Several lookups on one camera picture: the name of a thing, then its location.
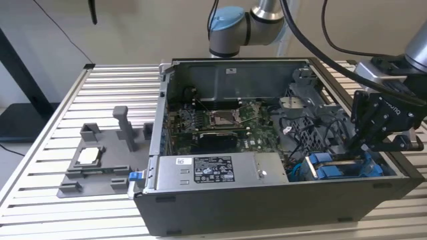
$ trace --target motherboard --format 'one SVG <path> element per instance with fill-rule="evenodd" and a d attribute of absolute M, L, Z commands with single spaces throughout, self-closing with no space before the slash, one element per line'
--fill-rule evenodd
<path fill-rule="evenodd" d="M 238 101 L 236 106 L 209 109 L 208 104 L 197 102 L 168 113 L 173 155 L 277 152 L 284 157 L 268 106 L 256 100 Z"/>

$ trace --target white wall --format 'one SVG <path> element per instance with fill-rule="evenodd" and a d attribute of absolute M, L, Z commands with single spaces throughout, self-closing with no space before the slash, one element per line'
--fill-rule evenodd
<path fill-rule="evenodd" d="M 37 2 L 96 64 L 153 64 L 161 59 L 209 56 L 212 0 L 97 0 L 97 25 L 91 25 L 86 0 Z M 254 2 L 221 0 L 218 6 L 248 10 Z M 47 100 L 58 102 L 87 60 L 30 0 L 0 0 L 0 27 Z M 244 47 L 240 56 L 268 57 L 274 51 L 274 46 Z M 7 99 L 15 91 L 10 82 L 0 95 Z"/>
<path fill-rule="evenodd" d="M 37 1 L 96 64 L 152 64 L 209 55 L 205 29 L 213 0 L 97 0 L 97 25 L 91 25 L 86 0 Z M 248 10 L 254 2 L 220 0 L 218 5 Z M 333 59 L 358 59 L 325 44 L 321 2 L 300 0 L 296 23 Z M 427 0 L 329 0 L 330 38 L 342 48 L 398 54 L 427 17 L 425 9 Z M 47 100 L 58 102 L 87 60 L 31 0 L 0 0 L 0 27 Z M 294 38 L 286 53 L 292 57 L 310 55 Z M 240 50 L 240 57 L 274 55 L 274 45 Z M 0 79 L 0 107 L 26 102 L 10 78 L 0 73 Z"/>
<path fill-rule="evenodd" d="M 300 0 L 296 24 L 320 50 L 334 60 L 362 57 L 333 50 L 321 32 L 322 0 Z M 427 19 L 427 0 L 329 0 L 325 11 L 328 35 L 338 47 L 353 51 L 397 55 Z M 289 57 L 310 56 L 292 37 Z"/>

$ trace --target slotted aluminum surface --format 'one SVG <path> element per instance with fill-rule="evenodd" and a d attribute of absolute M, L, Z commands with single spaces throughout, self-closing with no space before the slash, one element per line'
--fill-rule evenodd
<path fill-rule="evenodd" d="M 353 70 L 346 62 L 338 62 Z M 326 68 L 352 95 L 358 85 Z M 96 66 L 82 71 L 57 113 L 13 173 L 0 207 L 0 240 L 153 240 L 126 195 L 59 199 L 57 186 L 79 141 L 82 123 L 117 129 L 113 106 L 126 105 L 136 128 L 153 121 L 158 87 L 157 65 Z M 427 143 L 425 125 L 417 134 Z M 427 177 L 427 148 L 404 153 Z M 216 233 L 166 239 L 392 240 L 427 239 L 427 182 L 401 200 L 381 203 L 357 223 Z"/>

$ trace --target black metal frame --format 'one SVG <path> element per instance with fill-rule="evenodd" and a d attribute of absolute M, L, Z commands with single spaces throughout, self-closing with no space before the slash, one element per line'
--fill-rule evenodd
<path fill-rule="evenodd" d="M 31 142 L 53 112 L 50 104 L 0 28 L 0 62 L 29 103 L 11 104 L 0 115 L 0 142 Z"/>

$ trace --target power supply label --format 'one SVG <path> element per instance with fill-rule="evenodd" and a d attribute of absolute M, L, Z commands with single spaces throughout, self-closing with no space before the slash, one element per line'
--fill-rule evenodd
<path fill-rule="evenodd" d="M 234 170 L 230 156 L 194 157 L 193 181 L 197 184 L 234 181 Z"/>

